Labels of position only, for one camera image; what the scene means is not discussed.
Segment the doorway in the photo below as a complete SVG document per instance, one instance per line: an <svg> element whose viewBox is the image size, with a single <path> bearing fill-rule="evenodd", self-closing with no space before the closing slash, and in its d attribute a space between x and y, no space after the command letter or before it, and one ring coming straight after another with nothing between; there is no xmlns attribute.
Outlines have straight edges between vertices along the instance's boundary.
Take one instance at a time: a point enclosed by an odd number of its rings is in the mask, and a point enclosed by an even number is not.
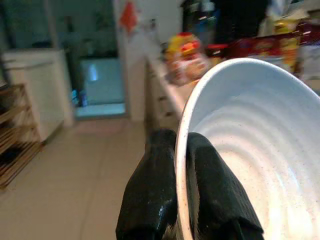
<svg viewBox="0 0 320 240"><path fill-rule="evenodd" d="M78 118L126 114L113 1L51 1Z"/></svg>

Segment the white bowl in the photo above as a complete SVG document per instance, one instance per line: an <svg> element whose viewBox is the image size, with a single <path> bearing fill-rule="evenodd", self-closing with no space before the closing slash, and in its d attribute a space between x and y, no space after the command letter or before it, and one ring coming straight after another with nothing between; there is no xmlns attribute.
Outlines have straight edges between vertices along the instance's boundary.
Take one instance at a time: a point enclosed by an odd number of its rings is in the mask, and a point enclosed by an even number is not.
<svg viewBox="0 0 320 240"><path fill-rule="evenodd" d="M320 239L320 98L299 79L250 58L223 62L193 90L176 151L178 218L192 240L188 133L207 137L241 181L266 240Z"/></svg>

